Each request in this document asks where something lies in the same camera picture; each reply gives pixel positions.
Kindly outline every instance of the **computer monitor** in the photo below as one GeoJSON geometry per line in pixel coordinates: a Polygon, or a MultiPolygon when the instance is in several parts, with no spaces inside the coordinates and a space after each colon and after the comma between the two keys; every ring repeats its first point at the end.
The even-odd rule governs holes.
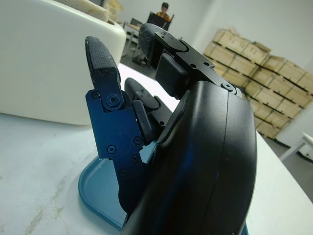
{"type": "Polygon", "coordinates": [[[165,20],[161,16],[158,16],[157,14],[150,12],[149,18],[147,23],[154,24],[156,26],[159,26],[165,30],[168,30],[168,27],[170,26],[170,21],[165,20]]]}

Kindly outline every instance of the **black hair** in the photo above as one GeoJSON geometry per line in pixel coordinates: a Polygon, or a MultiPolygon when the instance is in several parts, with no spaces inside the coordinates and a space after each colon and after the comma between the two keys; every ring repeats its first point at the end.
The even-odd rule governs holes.
{"type": "Polygon", "coordinates": [[[162,7],[165,7],[166,9],[168,9],[168,3],[167,3],[167,2],[164,2],[164,3],[162,4],[162,7]]]}

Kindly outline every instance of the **floor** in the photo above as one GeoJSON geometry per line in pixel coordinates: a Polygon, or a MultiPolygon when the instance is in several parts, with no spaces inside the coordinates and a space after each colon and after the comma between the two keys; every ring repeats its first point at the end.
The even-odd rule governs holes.
{"type": "MultiPolygon", "coordinates": [[[[127,55],[122,57],[121,63],[154,79],[156,75],[155,70],[148,67],[147,65],[136,64],[132,61],[132,55],[133,52],[129,50],[127,55]]],[[[277,156],[281,156],[288,150],[287,147],[284,147],[271,139],[265,138],[265,141],[277,156]]],[[[283,164],[313,202],[313,163],[301,158],[297,154],[294,154],[293,156],[285,159],[283,164]]]]}
{"type": "MultiPolygon", "coordinates": [[[[281,156],[288,150],[288,148],[281,146],[271,139],[265,138],[265,141],[277,156],[281,156]]],[[[285,159],[283,164],[313,202],[313,163],[294,154],[285,159]]]]}
{"type": "Polygon", "coordinates": [[[121,58],[121,63],[124,65],[127,65],[128,67],[130,67],[130,68],[132,68],[138,72],[141,72],[142,74],[144,74],[150,78],[154,79],[156,76],[156,71],[153,68],[150,68],[148,65],[139,65],[139,64],[133,62],[132,56],[133,56],[134,52],[132,51],[132,48],[135,48],[136,44],[132,43],[132,45],[130,46],[130,50],[126,52],[127,43],[128,43],[128,41],[126,42],[125,47],[124,47],[124,51],[123,51],[123,55],[124,54],[126,54],[126,55],[121,58]]]}

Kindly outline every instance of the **robotic hand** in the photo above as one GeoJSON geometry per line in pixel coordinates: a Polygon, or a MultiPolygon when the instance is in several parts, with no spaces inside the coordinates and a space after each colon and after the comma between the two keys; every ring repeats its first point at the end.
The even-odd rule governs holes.
{"type": "Polygon", "coordinates": [[[109,158],[128,214],[123,235],[239,235],[256,173],[253,112],[239,89],[184,41],[144,24],[139,44],[156,80],[180,99],[173,113],[86,38],[94,90],[86,94],[99,158],[109,158]],[[156,140],[147,164],[140,149],[156,140]]]}

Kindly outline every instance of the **stacked wooden boxes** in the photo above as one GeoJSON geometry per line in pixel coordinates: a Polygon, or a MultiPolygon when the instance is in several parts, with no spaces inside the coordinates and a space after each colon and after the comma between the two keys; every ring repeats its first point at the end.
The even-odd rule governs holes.
{"type": "Polygon", "coordinates": [[[204,55],[220,76],[245,89],[257,130],[273,139],[313,100],[313,75],[269,52],[220,29],[204,55]]]}

